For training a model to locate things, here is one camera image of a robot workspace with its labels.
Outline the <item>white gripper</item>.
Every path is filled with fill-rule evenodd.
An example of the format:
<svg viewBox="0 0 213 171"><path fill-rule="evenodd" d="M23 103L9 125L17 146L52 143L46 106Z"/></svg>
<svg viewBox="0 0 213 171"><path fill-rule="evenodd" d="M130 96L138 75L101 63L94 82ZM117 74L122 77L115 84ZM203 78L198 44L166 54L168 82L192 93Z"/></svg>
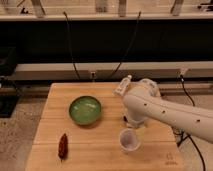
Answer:
<svg viewBox="0 0 213 171"><path fill-rule="evenodd" d="M134 120L128 114L125 114L125 117L127 119L127 123L126 123L127 127L133 128L133 129L137 129L141 127L147 120L146 117L142 117L140 120Z"/></svg>

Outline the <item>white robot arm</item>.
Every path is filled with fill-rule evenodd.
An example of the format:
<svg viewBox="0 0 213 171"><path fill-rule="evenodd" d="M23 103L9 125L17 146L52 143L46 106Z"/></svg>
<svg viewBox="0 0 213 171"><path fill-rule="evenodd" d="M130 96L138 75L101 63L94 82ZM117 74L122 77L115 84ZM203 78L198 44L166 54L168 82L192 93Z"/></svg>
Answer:
<svg viewBox="0 0 213 171"><path fill-rule="evenodd" d="M157 83L142 79L123 96L134 119L145 115L213 143L213 110L163 100Z"/></svg>

